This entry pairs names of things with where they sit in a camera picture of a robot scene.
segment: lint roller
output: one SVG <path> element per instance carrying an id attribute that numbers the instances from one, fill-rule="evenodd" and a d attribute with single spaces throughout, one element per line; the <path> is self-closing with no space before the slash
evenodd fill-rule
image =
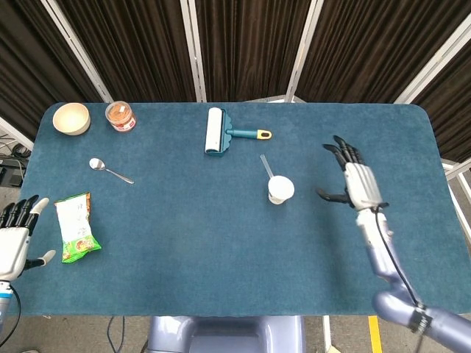
<path id="1" fill-rule="evenodd" d="M 232 137 L 269 140 L 272 138 L 272 133 L 270 131 L 260 129 L 233 129 L 230 117 L 224 109 L 215 107 L 210 108 L 208 111 L 205 153 L 221 157 L 224 154 L 224 151 L 229 148 Z"/>

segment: jar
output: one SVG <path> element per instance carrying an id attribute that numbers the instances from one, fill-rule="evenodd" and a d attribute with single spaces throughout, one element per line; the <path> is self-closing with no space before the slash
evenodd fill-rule
<path id="1" fill-rule="evenodd" d="M 125 101 L 114 101 L 108 105 L 105 115 L 114 130 L 119 132 L 131 131 L 137 122 L 130 105 Z"/>

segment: black curtain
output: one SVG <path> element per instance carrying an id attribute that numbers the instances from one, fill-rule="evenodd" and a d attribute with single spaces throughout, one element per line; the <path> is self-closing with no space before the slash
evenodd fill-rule
<path id="1" fill-rule="evenodd" d="M 196 101 L 177 0 L 59 0 L 115 100 Z"/>
<path id="2" fill-rule="evenodd" d="M 471 42 L 414 100 L 431 119 L 443 158 L 471 157 Z"/>
<path id="3" fill-rule="evenodd" d="M 196 0 L 208 101 L 286 93 L 310 0 Z"/>
<path id="4" fill-rule="evenodd" d="M 101 101 L 39 1 L 0 1 L 0 116 L 32 140 L 57 101 Z"/>
<path id="5" fill-rule="evenodd" d="M 392 103 L 470 12 L 469 0 L 324 1 L 295 94 Z"/>

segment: white robotic hand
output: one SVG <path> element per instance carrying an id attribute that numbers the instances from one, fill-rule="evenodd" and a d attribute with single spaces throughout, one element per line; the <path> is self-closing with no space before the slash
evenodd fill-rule
<path id="1" fill-rule="evenodd" d="M 38 259 L 26 259 L 38 217 L 49 203 L 49 199 L 41 199 L 33 207 L 37 200 L 38 195 L 34 195 L 17 204 L 9 204 L 0 215 L 0 282 L 11 282 L 24 270 L 45 266 L 55 255 L 56 251 L 50 250 Z"/>
<path id="2" fill-rule="evenodd" d="M 339 136 L 334 135 L 333 139 L 339 147 L 327 144 L 323 146 L 336 156 L 337 162 L 339 162 L 340 168 L 344 172 L 347 184 L 345 194 L 331 195 L 320 188 L 316 189 L 316 192 L 326 201 L 349 204 L 357 211 L 381 206 L 383 200 L 375 175 L 371 168 L 364 164 L 360 152 Z"/>

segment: bowl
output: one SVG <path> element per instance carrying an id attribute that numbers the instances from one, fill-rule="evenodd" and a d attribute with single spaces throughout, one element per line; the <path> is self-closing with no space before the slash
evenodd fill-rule
<path id="1" fill-rule="evenodd" d="M 90 114 L 83 104 L 67 103 L 54 113 L 52 125 L 63 134 L 80 135 L 90 127 Z"/>

